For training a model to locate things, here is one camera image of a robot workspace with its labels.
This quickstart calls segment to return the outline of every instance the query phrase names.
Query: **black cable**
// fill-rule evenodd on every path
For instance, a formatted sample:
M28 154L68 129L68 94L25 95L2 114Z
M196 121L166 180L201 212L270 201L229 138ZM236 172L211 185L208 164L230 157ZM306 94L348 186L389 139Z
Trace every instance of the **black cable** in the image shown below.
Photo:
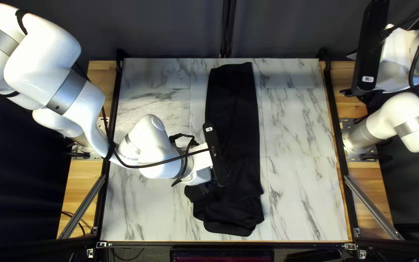
M188 160L188 157L187 157L187 156L188 156L188 154L189 154L189 149L190 149L190 146L192 145L192 142L193 142L193 141L195 141L195 136L191 136L191 135L184 135L184 134L182 134L182 136L184 136L184 137L188 137L188 138L192 138L192 139L190 139L190 142L189 142L189 144L187 145L187 149L185 150L185 155L186 155L186 157L185 157L185 160L184 160L182 173L180 173L180 175L178 176L178 178L176 179L176 181L174 181L174 182L171 184L171 187L173 187L173 186L177 185L178 183L180 183L180 182L182 181L182 177L183 177L183 175L185 174L185 171L187 170L187 160Z
M72 215L71 215L71 214L66 213L66 212L64 212L64 211L61 211L61 214L66 215L66 216L68 216L68 217L72 218ZM80 229L81 229L81 230L82 230L82 232L83 232L83 236L86 236L86 234L85 234L85 230L83 229L83 227L82 227L82 225L80 224L80 222L79 222L79 227L80 227Z
M415 74L416 64L419 58L419 45L416 49L415 57L413 57L413 61L411 62L410 72L408 73L408 84L410 85L411 90L415 91L415 84L413 83L413 75Z
M102 115L103 115L103 118L106 119L106 113L104 112L104 110L102 110ZM195 137L194 136L184 135L184 134L182 134L182 135L183 136L186 136L186 137L193 137L193 140L195 140ZM198 153L202 153L202 152L206 152L206 151L209 151L210 150L209 148L206 148L206 149L201 149L201 150L197 150L197 151L194 151L194 152L189 153L188 152L189 151L189 146L187 146L187 152L185 153L185 155L181 155L181 156L178 156L178 157L175 157L175 158L169 158L169 159L166 159L166 160L163 160L163 161L160 161L160 162L156 162L156 163L152 163L152 164L142 164L142 165L130 165L130 164L126 164L119 157L119 154L117 153L116 150L114 150L113 153L114 153L114 156L116 156L116 158L119 161L119 163L122 164L123 166L125 166L126 168L146 168L146 167L157 166L157 165L160 165L160 164L166 164L166 163L169 163L169 162L172 162L172 161L176 161L176 160L179 160L179 159L182 159L182 158L187 158L189 156L193 156L193 155L196 155Z
M65 152L64 153L67 156L71 156L73 158L90 158L90 153L79 153L79 152Z
M188 153L188 154L185 154L185 155L182 155L182 156L178 156L178 157L175 157L175 158L169 158L169 159L163 160L161 162L156 162L156 163L153 163L153 164L142 164L142 165L130 165L130 164L124 163L124 161L122 161L122 159L119 158L119 155L117 154L117 151L114 151L114 156L116 156L116 158L117 158L117 160L119 160L120 164L122 164L123 166L125 166L127 168L146 168L146 167L152 167L152 166L156 166L156 165L160 165L160 164L166 164L166 163L169 163L169 162L172 162L172 161L176 161L176 160L179 160L179 159L182 159L182 158L193 156L193 155L196 155L196 154L199 154L199 153L202 153L202 152L206 152L206 151L209 151L209 150L210 150L209 148L205 148L205 149L194 151L194 152L191 152L191 153Z
M101 107L101 114L103 115L104 130L106 130L106 134L109 134L108 121L106 120L106 112L104 110L104 106Z
M412 21L415 18L419 17L419 12L410 16L409 18L405 19L404 21L401 21L397 24L395 24L393 27L391 28L387 28L386 30L384 30L381 34L381 40L386 39L388 36L390 36L392 34L392 32L394 32L397 28L402 27L404 24Z
M419 6L418 6L418 8L416 8L415 9L415 11L413 11L413 13L410 15L410 16L412 16L412 15L414 15L414 14L416 14L416 12L418 12L418 10L419 10ZM419 17L409 26L409 27L407 27L407 31L410 31L410 29L417 23L419 21Z
M111 248L111 251L113 252L114 262L116 261L116 259L115 259L116 257L119 258L120 260L123 260L123 261L132 261L132 260L138 258L138 256L143 252L143 250L144 250L144 248L142 248L142 250L140 250L140 252L138 252L138 254L136 256L132 257L132 258L124 259L124 258L122 258L122 257L120 257L116 254L116 252L114 251L114 248Z
M85 78L86 80L88 80L89 82L91 82L90 81L90 78L82 71L82 68L80 67L80 65L79 65L79 63L77 61L75 61L74 65L77 67L78 72L81 74L81 76L83 78Z

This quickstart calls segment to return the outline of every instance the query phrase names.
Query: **marble tile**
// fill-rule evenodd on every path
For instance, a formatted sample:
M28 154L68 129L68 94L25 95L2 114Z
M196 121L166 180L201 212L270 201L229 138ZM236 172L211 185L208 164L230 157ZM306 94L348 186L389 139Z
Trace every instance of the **marble tile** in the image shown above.
M318 59L259 60L261 88L323 88Z
M193 204L185 197L183 185L171 188L169 180L147 179L138 170L112 164L101 239L346 240L321 74L319 80L307 75L314 74L315 61L126 59L115 129L117 143L147 113L163 120L168 135L190 133L198 142L204 142L201 126L210 70L224 64L252 62L260 122L260 182L265 192L261 203L265 221L249 237L210 233L193 217ZM301 75L310 82L301 80ZM187 139L177 141L181 147L187 143Z
M154 87L143 81L137 81L134 78L136 74L134 66L137 65L137 60L124 61L114 141L119 143L135 123L146 114L158 116L164 122L168 135L188 134L190 89ZM177 145L186 146L188 142L189 139L181 138L177 140Z
M347 240L335 157L268 157L273 240Z
M268 194L268 176L266 170L266 158L260 158L260 182L264 194L261 195L261 206L265 215L265 220L258 224L248 237L216 234L208 232L203 222L193 217L193 204L188 201L188 217L187 217L187 241L270 241L271 234L271 213Z
M335 156L323 88L261 89L261 97L267 156Z
M190 88L190 58L127 58L124 63L136 85Z
M187 198L183 185L148 179L111 164L102 240L185 241Z

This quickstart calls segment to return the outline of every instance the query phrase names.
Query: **dark background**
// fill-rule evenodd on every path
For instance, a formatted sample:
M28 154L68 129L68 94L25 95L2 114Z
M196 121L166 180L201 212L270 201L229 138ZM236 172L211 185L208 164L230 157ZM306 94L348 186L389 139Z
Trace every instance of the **dark background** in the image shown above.
M63 27L82 46L83 68L132 57L217 57L223 0L3 0ZM239 0L233 57L335 57L355 50L368 0ZM388 21L410 15L419 0L391 0Z

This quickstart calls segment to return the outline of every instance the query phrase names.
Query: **folded cloth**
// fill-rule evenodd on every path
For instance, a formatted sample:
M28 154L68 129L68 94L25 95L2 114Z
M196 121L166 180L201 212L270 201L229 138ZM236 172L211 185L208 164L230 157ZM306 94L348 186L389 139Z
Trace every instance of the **folded cloth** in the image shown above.
M208 79L205 121L218 135L230 185L213 179L186 186L193 215L209 232L249 236L264 215L260 195L260 134L251 63L213 68Z

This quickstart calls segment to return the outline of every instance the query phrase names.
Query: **qr code label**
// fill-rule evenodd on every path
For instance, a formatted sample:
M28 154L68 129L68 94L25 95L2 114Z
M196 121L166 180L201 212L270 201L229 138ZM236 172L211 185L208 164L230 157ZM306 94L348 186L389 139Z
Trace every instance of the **qr code label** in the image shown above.
M364 76L364 77L362 77L362 78L361 78L361 80L362 80L363 82L369 82L369 83L372 83L372 82L374 82L374 77L372 77L372 76Z

